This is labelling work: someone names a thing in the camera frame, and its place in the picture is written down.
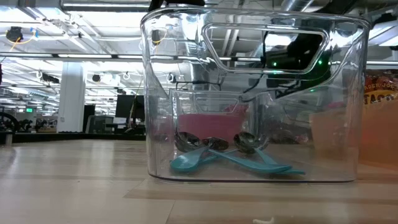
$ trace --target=teal plastic spoon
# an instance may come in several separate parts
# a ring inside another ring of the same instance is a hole
[[[273,158],[271,158],[267,154],[263,153],[259,148],[254,149],[254,150],[256,151],[257,154],[259,154],[261,159],[266,164],[272,164],[272,165],[277,165],[278,164]],[[289,169],[289,170],[282,171],[281,173],[278,173],[278,174],[301,174],[301,175],[304,175],[305,172],[303,170]]]
[[[179,172],[191,172],[197,169],[201,155],[209,150],[208,146],[200,147],[194,151],[186,152],[177,158],[175,158],[171,163],[170,167],[173,170]]]
[[[209,149],[225,150],[228,147],[228,142],[220,138],[207,138],[202,140],[202,142],[205,142],[206,146],[202,145],[202,147],[198,149],[178,156],[170,163],[170,167],[179,172],[194,171],[197,169],[200,158],[204,152]]]
[[[271,164],[271,165],[279,165],[273,158],[268,156],[266,153],[264,153],[262,150],[264,150],[269,143],[269,139],[266,138],[264,142],[262,143],[262,146],[260,147],[254,147],[255,145],[259,145],[258,141],[256,140],[256,137],[253,136],[250,133],[246,132],[241,132],[234,137],[234,142],[236,147],[239,148],[240,151],[250,153],[250,152],[256,152],[261,159],[266,163],[266,164]],[[305,172],[302,170],[296,170],[296,169],[289,169],[282,171],[281,173],[278,174],[302,174],[304,175]]]
[[[236,152],[236,151],[238,151],[237,149],[234,149],[234,150],[231,150],[231,151],[228,151],[228,152],[223,152],[224,154],[231,154],[231,153],[233,153],[233,152]],[[199,164],[206,164],[206,163],[208,163],[208,162],[211,162],[211,161],[213,161],[213,160],[215,160],[215,159],[217,159],[217,158],[220,158],[219,156],[216,156],[216,155],[211,155],[211,156],[208,156],[208,157],[206,157],[206,158],[204,158],[204,159],[201,159],[200,161],[199,161]]]
[[[261,164],[261,163],[254,162],[254,161],[251,161],[248,159],[242,159],[239,157],[230,156],[228,154],[218,152],[218,151],[212,150],[212,149],[209,149],[208,151],[213,153],[214,155],[229,159],[231,162],[234,162],[236,164],[239,164],[243,167],[246,167],[246,168],[251,169],[256,172],[273,174],[273,173],[278,173],[278,172],[282,172],[285,170],[289,170],[292,168],[292,166],[289,166],[289,165],[285,166],[285,165]]]

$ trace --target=ceiling light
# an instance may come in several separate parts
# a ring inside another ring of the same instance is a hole
[[[369,40],[372,39],[373,37],[377,37],[378,35],[384,33],[385,31],[391,29],[392,27],[380,27],[380,28],[373,28],[370,32],[369,32]]]
[[[118,55],[120,59],[142,59],[141,55]]]
[[[291,43],[290,37],[285,35],[276,35],[276,34],[269,34],[266,37],[266,45],[276,46],[276,45],[283,45],[288,46]]]
[[[52,57],[51,54],[0,53],[2,57]]]
[[[231,57],[220,57],[219,59],[220,59],[220,60],[232,60]]]
[[[4,106],[5,108],[26,108],[26,106]]]
[[[145,4],[65,3],[63,7],[149,7]]]
[[[11,84],[17,84],[16,82],[14,82],[12,80],[8,80],[7,78],[3,78],[2,82],[11,83]]]
[[[367,61],[366,65],[398,65],[396,61]]]
[[[69,58],[112,58],[112,55],[88,55],[88,54],[59,54],[59,57]]]
[[[398,45],[398,36],[393,37],[382,44],[379,44],[381,47],[388,47],[388,46],[397,46]]]
[[[29,92],[23,88],[8,87],[8,89],[10,89],[10,91],[13,91],[14,93],[29,94]]]
[[[238,58],[238,61],[240,62],[260,62],[260,58]]]
[[[57,103],[51,103],[51,102],[48,102],[48,101],[45,101],[44,103],[45,103],[46,105],[58,106]]]
[[[173,56],[159,56],[159,55],[153,55],[150,56],[150,59],[158,59],[158,60],[173,60]]]

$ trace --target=wooden tabletop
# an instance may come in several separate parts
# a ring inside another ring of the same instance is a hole
[[[0,223],[398,223],[398,173],[359,165],[348,184],[167,182],[145,142],[0,149]]]

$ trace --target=plastic bin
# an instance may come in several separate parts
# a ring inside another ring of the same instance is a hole
[[[141,29],[150,175],[183,181],[355,179],[369,33],[366,21],[193,7],[150,12],[142,19]],[[242,35],[238,40],[233,39],[236,32]],[[216,38],[220,34],[226,38]],[[259,35],[244,37],[249,34]],[[300,49],[292,50],[291,43],[308,36],[312,39],[307,41],[318,41],[316,48],[292,56]],[[259,153],[237,151],[235,137],[243,131],[266,139],[259,150],[278,166],[298,172],[258,172],[220,156],[201,163],[215,157],[207,150],[192,170],[170,165],[198,150],[204,144],[200,140],[206,138],[228,143],[220,153],[270,165]]]

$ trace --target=black cable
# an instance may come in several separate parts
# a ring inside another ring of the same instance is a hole
[[[267,35],[268,35],[268,31],[266,31],[266,33],[264,34],[264,38],[262,40],[262,57],[261,57],[262,68],[265,68],[266,64],[267,64],[267,54],[266,54],[266,38],[267,38]],[[263,76],[264,76],[264,74],[261,74],[260,78],[257,79],[256,83],[253,86],[249,87],[247,90],[244,90],[243,93],[247,93],[248,91],[250,91],[250,90],[254,89],[255,87],[257,87]]]

